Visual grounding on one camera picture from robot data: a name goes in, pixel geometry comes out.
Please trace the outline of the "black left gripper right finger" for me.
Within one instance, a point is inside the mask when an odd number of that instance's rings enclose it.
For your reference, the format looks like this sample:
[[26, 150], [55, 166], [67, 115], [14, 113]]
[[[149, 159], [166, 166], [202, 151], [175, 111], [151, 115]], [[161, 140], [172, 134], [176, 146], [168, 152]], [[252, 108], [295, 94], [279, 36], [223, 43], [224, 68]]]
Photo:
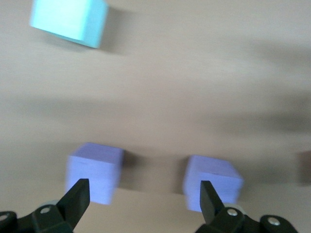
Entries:
[[264, 215], [255, 221], [235, 207], [226, 207], [210, 181], [201, 181], [200, 207], [205, 224], [195, 233], [298, 233], [280, 216]]

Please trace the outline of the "light blue foam cube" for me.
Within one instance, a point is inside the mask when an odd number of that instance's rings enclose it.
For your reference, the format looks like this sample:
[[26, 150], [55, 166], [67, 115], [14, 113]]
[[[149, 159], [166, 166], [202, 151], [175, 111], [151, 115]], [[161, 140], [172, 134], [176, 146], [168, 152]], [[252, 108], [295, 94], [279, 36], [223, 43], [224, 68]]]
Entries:
[[30, 25], [56, 37], [99, 48], [108, 11], [104, 0], [33, 0]]

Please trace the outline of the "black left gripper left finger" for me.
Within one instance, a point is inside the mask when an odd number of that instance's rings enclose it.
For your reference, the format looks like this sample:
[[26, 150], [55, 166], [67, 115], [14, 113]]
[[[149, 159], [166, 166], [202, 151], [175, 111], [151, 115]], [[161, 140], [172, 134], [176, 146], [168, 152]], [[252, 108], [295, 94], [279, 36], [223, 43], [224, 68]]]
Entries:
[[13, 211], [0, 212], [0, 233], [73, 233], [89, 203], [89, 179], [79, 179], [56, 204], [22, 218]]

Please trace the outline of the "purple foam cube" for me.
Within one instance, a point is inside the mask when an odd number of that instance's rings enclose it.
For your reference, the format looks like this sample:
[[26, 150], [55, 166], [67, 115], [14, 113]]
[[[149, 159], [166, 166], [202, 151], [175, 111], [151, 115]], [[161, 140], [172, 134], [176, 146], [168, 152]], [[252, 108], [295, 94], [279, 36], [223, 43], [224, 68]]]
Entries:
[[236, 204], [244, 180], [239, 172], [226, 160], [192, 155], [188, 160], [183, 181], [186, 206], [200, 212], [200, 184], [210, 181], [223, 203]]
[[89, 179], [90, 201], [110, 205], [119, 186], [124, 150], [85, 143], [68, 156], [65, 190], [79, 179]]

